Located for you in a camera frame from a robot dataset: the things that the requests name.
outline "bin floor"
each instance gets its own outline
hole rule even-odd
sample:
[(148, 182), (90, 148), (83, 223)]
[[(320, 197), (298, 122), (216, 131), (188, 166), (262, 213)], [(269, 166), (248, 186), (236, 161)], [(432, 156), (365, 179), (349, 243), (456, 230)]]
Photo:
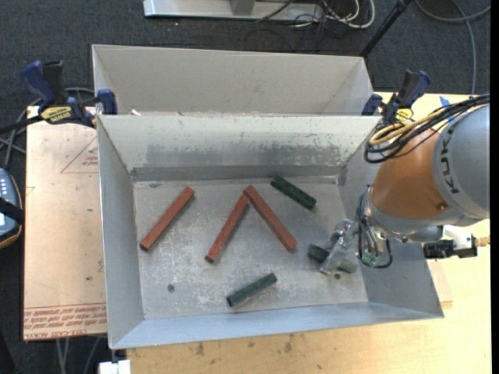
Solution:
[[(144, 318), (367, 302), (360, 270), (326, 276), (306, 254), (310, 243), (325, 246), (345, 217), (338, 186), (305, 178), (289, 180), (317, 199), (312, 211), (274, 189), (270, 179), (134, 183)], [(204, 257), (211, 244), (250, 184), (295, 237), (298, 247), (288, 251), (249, 205), (218, 259), (207, 262)], [(148, 252), (140, 249), (140, 239), (186, 186), (194, 189), (192, 200)], [(355, 248), (349, 253), (357, 263)], [(276, 284), (236, 307), (228, 305), (228, 295), (269, 273), (277, 277)]]

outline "white cable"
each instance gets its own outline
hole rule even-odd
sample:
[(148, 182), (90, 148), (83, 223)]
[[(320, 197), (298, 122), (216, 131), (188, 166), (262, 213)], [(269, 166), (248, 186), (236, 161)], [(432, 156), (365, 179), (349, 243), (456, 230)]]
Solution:
[(370, 20), (366, 23), (361, 23), (361, 24), (351, 23), (351, 21), (353, 19), (355, 19), (359, 14), (359, 0), (356, 0), (356, 6), (357, 6), (356, 14), (354, 14), (351, 17), (347, 16), (345, 18), (341, 18), (340, 16), (338, 16), (338, 14), (336, 14), (336, 12), (334, 12), (331, 9), (331, 7), (329, 7), (329, 5), (327, 5), (327, 3), (324, 0), (321, 0), (321, 1), (327, 6), (327, 8), (329, 9), (329, 11), (332, 14), (332, 15), (326, 15), (325, 18), (344, 23), (346, 26), (351, 27), (352, 29), (366, 29), (367, 27), (369, 27), (373, 24), (373, 22), (376, 18), (376, 7), (374, 6), (374, 0), (368, 0), (369, 4), (370, 4), (370, 11), (371, 11)]
[(339, 21), (339, 22), (347, 23), (348, 21), (352, 21), (360, 13), (359, 0), (354, 0), (355, 4), (356, 4), (356, 12), (355, 12), (355, 14), (348, 14), (345, 17), (340, 17), (335, 11), (333, 11), (333, 9), (328, 5), (328, 3), (326, 2), (326, 0), (320, 0), (320, 1), (324, 5), (324, 7), (329, 11), (329, 13), (332, 14), (332, 16), (334, 17), (334, 19), (337, 20), (337, 21)]

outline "yellow clamp label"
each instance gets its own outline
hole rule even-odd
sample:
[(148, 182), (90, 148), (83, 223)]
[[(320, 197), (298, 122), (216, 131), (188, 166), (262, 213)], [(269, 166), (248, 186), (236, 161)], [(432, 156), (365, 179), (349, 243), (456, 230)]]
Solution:
[(71, 118), (71, 107), (70, 106), (54, 106), (48, 107), (43, 111), (40, 116), (46, 121), (52, 123), (61, 121), (63, 119)]
[(399, 108), (397, 110), (397, 119), (400, 121), (410, 119), (413, 115), (414, 113), (412, 112), (411, 108)]

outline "green block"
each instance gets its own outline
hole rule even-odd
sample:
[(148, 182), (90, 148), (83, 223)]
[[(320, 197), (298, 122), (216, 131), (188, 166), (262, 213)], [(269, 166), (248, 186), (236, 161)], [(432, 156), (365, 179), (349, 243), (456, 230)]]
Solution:
[(292, 183), (283, 179), (281, 176), (274, 176), (271, 181), (271, 186), (287, 195), (289, 198), (294, 199), (297, 203), (304, 206), (308, 210), (312, 210), (317, 200), (309, 196), (306, 192), (299, 189)]
[(310, 244), (309, 248), (306, 250), (306, 254), (313, 260), (322, 263), (323, 261), (326, 260), (327, 255), (329, 255), (329, 252), (326, 249), (321, 248), (320, 246)]
[(256, 280), (250, 285), (246, 285), (244, 288), (234, 292), (227, 297), (227, 303), (229, 306), (236, 306), (239, 303), (245, 301), (247, 298), (263, 291), (265, 288), (269, 288), (272, 284), (277, 283), (278, 279), (274, 273), (270, 273), (265, 277)]

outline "gray metal bin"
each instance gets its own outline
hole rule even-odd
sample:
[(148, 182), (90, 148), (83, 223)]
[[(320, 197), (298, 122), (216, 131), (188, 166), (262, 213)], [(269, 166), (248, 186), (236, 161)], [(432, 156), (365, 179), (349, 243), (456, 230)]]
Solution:
[[(378, 120), (359, 115), (372, 94), (361, 58), (94, 46), (94, 75), (119, 103), (119, 115), (97, 126), (111, 348), (442, 317), (420, 245), (393, 245), (386, 270), (359, 265), (339, 278), (306, 255), (352, 215), (376, 172), (361, 156)], [(275, 175), (317, 206), (271, 187)], [(207, 262), (248, 185), (297, 249), (250, 207), (220, 259)], [(150, 251), (140, 249), (186, 186), (193, 201)], [(272, 288), (228, 305), (227, 295), (270, 272)]]

